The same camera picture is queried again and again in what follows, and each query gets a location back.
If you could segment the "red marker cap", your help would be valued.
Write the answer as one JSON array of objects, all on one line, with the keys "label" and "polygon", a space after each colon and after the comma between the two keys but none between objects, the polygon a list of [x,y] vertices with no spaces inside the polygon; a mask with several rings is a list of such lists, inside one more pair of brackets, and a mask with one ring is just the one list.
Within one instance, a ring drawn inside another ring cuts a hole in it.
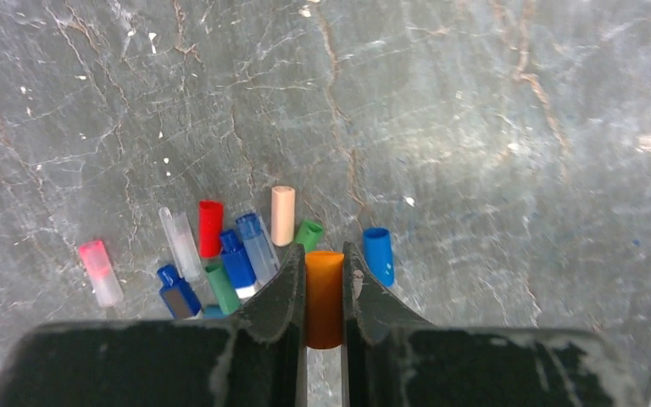
[{"label": "red marker cap", "polygon": [[202,258],[216,257],[221,251],[224,205],[222,202],[202,200],[198,206],[198,243]]}]

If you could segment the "clear blue whiteboard cap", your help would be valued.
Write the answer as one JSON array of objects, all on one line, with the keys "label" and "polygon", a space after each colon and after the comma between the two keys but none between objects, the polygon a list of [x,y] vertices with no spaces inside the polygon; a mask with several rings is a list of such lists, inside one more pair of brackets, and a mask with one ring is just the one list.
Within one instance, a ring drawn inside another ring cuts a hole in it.
[{"label": "clear blue whiteboard cap", "polygon": [[257,281],[264,287],[280,269],[280,260],[266,235],[262,218],[255,212],[248,212],[236,219],[236,225]]}]

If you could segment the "small red pen cap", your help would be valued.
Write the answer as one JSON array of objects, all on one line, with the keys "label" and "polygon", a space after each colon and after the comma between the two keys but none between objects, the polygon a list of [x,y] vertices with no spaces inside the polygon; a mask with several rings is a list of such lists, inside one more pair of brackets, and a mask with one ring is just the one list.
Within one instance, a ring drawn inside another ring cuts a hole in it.
[{"label": "small red pen cap", "polygon": [[107,250],[102,240],[83,243],[78,247],[98,305],[102,308],[115,306],[124,298]]}]

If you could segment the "orange marker cap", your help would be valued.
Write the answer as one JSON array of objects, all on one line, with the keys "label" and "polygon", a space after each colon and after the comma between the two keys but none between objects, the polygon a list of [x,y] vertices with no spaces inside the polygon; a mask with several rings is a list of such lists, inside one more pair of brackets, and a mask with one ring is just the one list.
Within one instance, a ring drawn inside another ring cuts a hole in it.
[{"label": "orange marker cap", "polygon": [[342,344],[342,266],[344,254],[313,251],[305,254],[306,344],[332,349]]}]

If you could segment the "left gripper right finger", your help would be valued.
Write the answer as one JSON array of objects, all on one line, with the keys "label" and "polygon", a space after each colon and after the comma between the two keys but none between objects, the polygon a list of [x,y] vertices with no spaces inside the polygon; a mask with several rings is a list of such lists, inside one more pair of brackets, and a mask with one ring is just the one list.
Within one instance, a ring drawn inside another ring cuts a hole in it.
[{"label": "left gripper right finger", "polygon": [[562,328],[437,326],[343,246],[346,406],[641,406],[627,364],[599,335]]}]

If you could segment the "blue marker cap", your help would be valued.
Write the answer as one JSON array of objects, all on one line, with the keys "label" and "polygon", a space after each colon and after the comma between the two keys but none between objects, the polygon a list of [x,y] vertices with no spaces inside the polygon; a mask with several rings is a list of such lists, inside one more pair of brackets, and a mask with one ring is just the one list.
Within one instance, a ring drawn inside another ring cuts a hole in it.
[{"label": "blue marker cap", "polygon": [[390,231],[371,227],[363,232],[364,259],[370,272],[385,287],[395,282]]}]

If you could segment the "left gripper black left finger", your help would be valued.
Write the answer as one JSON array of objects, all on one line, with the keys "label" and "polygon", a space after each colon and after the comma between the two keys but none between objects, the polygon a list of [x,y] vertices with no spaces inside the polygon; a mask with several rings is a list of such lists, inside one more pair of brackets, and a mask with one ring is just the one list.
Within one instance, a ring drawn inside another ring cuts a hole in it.
[{"label": "left gripper black left finger", "polygon": [[0,371],[0,406],[304,406],[304,251],[222,319],[49,323]]}]

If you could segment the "dark blue clip cap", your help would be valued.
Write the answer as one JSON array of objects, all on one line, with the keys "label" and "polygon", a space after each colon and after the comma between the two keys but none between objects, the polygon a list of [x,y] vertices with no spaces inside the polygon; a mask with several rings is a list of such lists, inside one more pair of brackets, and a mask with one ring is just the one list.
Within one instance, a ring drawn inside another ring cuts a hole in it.
[{"label": "dark blue clip cap", "polygon": [[257,293],[259,284],[246,249],[233,229],[222,231],[219,238],[220,257],[231,285],[238,298],[247,301]]},{"label": "dark blue clip cap", "polygon": [[157,276],[162,283],[159,295],[175,319],[194,319],[202,316],[202,305],[198,296],[174,265],[160,267]]}]

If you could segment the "teal marker cap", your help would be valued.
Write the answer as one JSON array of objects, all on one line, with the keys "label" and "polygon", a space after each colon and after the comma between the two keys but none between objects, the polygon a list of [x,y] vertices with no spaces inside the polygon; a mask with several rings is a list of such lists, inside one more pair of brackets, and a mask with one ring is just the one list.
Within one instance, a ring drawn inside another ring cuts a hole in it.
[{"label": "teal marker cap", "polygon": [[208,320],[224,319],[226,314],[220,309],[217,304],[209,304],[203,308],[203,318]]}]

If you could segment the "green marker cap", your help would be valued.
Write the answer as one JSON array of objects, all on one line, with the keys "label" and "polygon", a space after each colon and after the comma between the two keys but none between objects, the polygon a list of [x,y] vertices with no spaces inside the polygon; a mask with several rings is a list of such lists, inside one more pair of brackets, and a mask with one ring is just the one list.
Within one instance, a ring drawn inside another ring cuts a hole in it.
[{"label": "green marker cap", "polygon": [[312,220],[303,220],[298,228],[294,243],[303,246],[305,253],[314,251],[325,233],[321,223]]},{"label": "green marker cap", "polygon": [[204,267],[204,272],[221,312],[230,315],[237,311],[241,306],[241,300],[231,285],[225,267],[221,263],[208,264]]}]

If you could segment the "tan marker cap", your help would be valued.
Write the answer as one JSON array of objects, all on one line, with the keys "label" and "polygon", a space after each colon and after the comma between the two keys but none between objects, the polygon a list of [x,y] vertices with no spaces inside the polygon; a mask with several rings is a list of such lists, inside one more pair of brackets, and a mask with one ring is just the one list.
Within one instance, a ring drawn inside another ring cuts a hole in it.
[{"label": "tan marker cap", "polygon": [[271,241],[278,247],[294,238],[296,191],[289,186],[271,188]]}]

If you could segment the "small grey pen cap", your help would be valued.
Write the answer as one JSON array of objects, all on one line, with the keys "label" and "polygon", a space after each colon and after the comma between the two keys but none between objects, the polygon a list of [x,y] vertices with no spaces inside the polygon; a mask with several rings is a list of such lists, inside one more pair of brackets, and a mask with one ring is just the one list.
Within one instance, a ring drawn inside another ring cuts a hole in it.
[{"label": "small grey pen cap", "polygon": [[159,218],[177,270],[187,282],[200,280],[203,277],[203,265],[186,213],[174,214],[168,207],[162,207],[159,209]]}]

